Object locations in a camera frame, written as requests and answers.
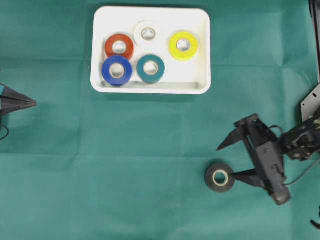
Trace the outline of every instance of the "white tray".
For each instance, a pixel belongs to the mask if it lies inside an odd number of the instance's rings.
[[[122,86],[108,84],[102,76],[102,65],[107,59],[106,40],[116,33],[128,35],[134,42],[135,26],[141,21],[156,22],[162,28],[163,43],[155,48],[134,44],[130,60],[132,77]],[[197,53],[187,61],[174,59],[168,49],[172,34],[178,31],[193,33],[198,40]],[[144,83],[138,76],[138,60],[146,54],[162,58],[165,72],[159,82]],[[103,6],[94,15],[91,85],[101,93],[143,94],[203,94],[211,86],[210,19],[208,14],[195,8],[158,8]]]

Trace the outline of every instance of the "tape roll hole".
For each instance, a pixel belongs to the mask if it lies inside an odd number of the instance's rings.
[[[156,37],[156,32],[151,27],[146,27],[142,30],[141,36],[146,41],[151,41]]]
[[[143,71],[147,74],[147,75],[155,75],[159,70],[159,66],[155,61],[147,61],[144,65],[143,65]]]
[[[114,44],[112,45],[112,51],[115,54],[123,54],[127,50],[127,45],[124,41],[118,40],[115,41]]]
[[[224,170],[217,170],[212,175],[213,182],[219,187],[227,185],[229,181],[228,173]]]
[[[188,51],[190,49],[190,42],[188,39],[181,38],[176,42],[176,48],[181,52]]]
[[[114,63],[110,66],[110,75],[114,79],[120,79],[125,75],[125,68],[120,63]]]

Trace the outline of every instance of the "green cloth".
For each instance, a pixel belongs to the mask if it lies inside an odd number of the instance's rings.
[[[106,5],[207,11],[210,90],[95,91],[93,17]],[[319,220],[319,166],[282,206],[241,182],[223,194],[204,182],[216,159],[253,167],[242,143],[216,151],[235,121],[258,113],[285,131],[301,121],[317,85],[307,0],[1,0],[0,69],[1,83],[37,100],[3,120],[1,239],[319,238],[309,223]],[[310,163],[286,159],[288,181]]]

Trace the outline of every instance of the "cable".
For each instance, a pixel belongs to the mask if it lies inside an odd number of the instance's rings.
[[[303,173],[300,174],[300,176],[298,176],[294,181],[289,182],[287,184],[284,184],[284,186],[289,186],[292,184],[295,184],[299,179],[301,179],[310,169],[312,169],[318,162],[320,161],[320,158],[316,161],[314,161],[306,170],[304,170]]]
[[[279,129],[281,132],[281,135],[284,134],[284,131],[282,129],[282,127],[278,126],[278,125],[272,125],[271,127],[269,127],[269,129]]]
[[[1,140],[5,139],[6,137],[8,137],[9,129],[5,125],[3,125],[2,123],[0,123],[0,126],[4,127],[6,129],[6,134],[3,137],[0,138],[0,141],[1,141]]]

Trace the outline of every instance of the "teal tape roll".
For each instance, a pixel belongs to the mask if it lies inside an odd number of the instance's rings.
[[[165,73],[165,63],[156,55],[145,55],[138,61],[136,71],[147,84],[158,82]]]

